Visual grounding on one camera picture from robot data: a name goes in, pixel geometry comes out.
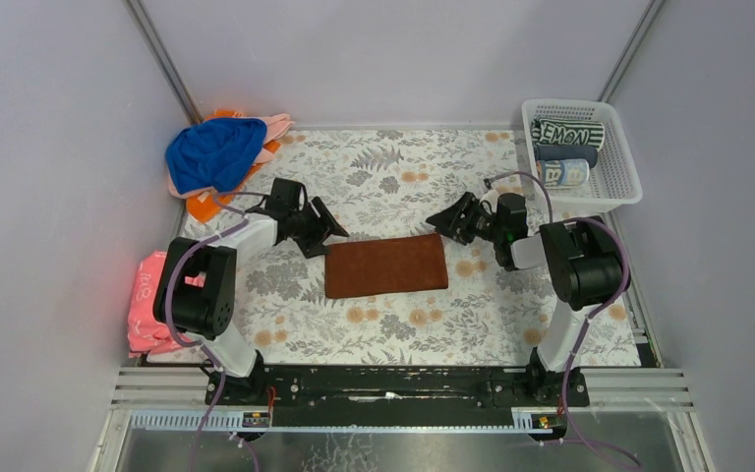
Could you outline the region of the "brown towel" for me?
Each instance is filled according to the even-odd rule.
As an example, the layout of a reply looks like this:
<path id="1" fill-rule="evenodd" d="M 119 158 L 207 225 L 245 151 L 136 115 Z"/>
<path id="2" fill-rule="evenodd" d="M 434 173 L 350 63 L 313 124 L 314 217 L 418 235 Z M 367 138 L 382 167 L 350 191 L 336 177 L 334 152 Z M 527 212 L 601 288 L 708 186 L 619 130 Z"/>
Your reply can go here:
<path id="1" fill-rule="evenodd" d="M 324 258 L 328 299 L 441 290 L 449 286 L 442 239 L 427 235 L 334 244 Z"/>

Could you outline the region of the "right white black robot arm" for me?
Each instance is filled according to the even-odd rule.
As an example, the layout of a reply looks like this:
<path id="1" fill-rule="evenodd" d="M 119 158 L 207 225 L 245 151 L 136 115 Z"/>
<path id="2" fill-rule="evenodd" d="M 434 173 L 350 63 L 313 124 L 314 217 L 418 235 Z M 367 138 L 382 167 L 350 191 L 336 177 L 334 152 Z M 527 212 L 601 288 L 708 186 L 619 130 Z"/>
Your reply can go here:
<path id="1" fill-rule="evenodd" d="M 629 263 L 617 236 L 598 217 L 549 222 L 531 234 L 526 200 L 515 193 L 498 194 L 493 202 L 465 193 L 426 222 L 463 245 L 490 242 L 507 271 L 548 270 L 556 302 L 549 331 L 526 367 L 526 383 L 570 385 L 589 324 L 629 284 Z"/>

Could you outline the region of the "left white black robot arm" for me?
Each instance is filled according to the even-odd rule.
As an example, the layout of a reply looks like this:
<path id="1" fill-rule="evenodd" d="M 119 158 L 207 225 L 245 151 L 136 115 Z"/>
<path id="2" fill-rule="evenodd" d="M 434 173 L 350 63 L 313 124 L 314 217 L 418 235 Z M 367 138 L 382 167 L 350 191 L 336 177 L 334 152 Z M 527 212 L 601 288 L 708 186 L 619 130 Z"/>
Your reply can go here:
<path id="1" fill-rule="evenodd" d="M 217 372 L 234 379 L 249 378 L 261 359 L 232 322 L 239 266 L 286 240 L 307 259 L 325 256 L 328 238 L 349 235 L 300 182 L 276 178 L 258 197 L 258 204 L 237 212 L 236 224 L 170 242 L 153 303 L 154 318 L 175 342 L 199 347 Z"/>

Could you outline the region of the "orange blue rabbit towel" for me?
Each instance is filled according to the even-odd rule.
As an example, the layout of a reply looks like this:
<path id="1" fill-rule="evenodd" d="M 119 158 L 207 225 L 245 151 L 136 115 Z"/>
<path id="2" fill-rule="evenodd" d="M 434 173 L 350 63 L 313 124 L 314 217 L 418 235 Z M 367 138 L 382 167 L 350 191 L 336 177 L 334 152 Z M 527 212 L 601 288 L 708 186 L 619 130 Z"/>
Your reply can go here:
<path id="1" fill-rule="evenodd" d="M 584 186 L 591 168 L 585 159 L 538 160 L 538 178 L 548 189 L 574 189 Z"/>

